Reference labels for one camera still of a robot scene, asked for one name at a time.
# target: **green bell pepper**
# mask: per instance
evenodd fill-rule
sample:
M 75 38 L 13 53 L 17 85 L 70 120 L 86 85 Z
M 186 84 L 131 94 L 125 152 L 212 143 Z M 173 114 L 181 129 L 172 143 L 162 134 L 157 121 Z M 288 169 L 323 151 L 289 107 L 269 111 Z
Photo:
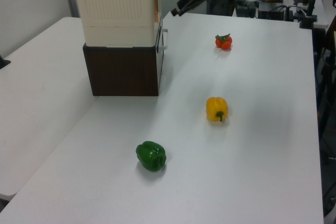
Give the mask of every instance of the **green bell pepper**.
M 166 151 L 157 143 L 145 141 L 137 146 L 136 154 L 143 167 L 147 170 L 160 170 L 166 162 Z

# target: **dark brown wooden box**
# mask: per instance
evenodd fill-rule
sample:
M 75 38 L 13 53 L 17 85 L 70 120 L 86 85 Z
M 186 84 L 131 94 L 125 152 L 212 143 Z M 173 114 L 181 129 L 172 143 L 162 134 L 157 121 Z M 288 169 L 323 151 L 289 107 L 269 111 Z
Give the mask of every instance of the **dark brown wooden box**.
M 158 96 L 163 50 L 83 46 L 93 95 Z

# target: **pepper stem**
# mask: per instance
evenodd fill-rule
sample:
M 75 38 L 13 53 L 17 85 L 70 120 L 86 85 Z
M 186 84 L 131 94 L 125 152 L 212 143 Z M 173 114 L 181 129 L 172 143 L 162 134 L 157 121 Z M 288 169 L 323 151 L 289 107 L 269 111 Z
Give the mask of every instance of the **pepper stem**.
M 222 122 L 223 121 L 223 115 L 224 115 L 224 112 L 223 111 L 218 111 L 216 113 L 216 116 L 219 117 L 219 120 Z

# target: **bell pepper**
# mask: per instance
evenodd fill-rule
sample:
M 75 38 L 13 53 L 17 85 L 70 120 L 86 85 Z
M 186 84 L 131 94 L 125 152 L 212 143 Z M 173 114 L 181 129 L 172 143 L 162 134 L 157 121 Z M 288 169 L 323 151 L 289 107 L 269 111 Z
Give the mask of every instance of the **bell pepper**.
M 221 97 L 210 97 L 206 101 L 206 115 L 211 121 L 223 121 L 228 115 L 228 106 Z
M 137 146 L 136 154 L 143 167 L 147 170 L 160 170 L 166 162 L 166 151 L 157 143 L 145 141 Z

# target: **tomato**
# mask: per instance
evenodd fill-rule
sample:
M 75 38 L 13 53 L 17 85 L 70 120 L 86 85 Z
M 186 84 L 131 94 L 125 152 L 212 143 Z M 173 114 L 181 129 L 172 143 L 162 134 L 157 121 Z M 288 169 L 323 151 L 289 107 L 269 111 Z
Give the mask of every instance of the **tomato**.
M 232 44 L 232 38 L 229 36 L 227 38 L 225 38 L 226 40 L 230 41 L 230 43 Z
M 223 42 L 222 46 L 221 46 L 221 48 L 224 49 L 224 50 L 230 49 L 230 47 L 231 47 L 231 42 L 230 41 Z
M 217 47 L 221 47 L 222 46 L 222 41 L 221 41 L 221 39 L 216 39 L 216 46 Z

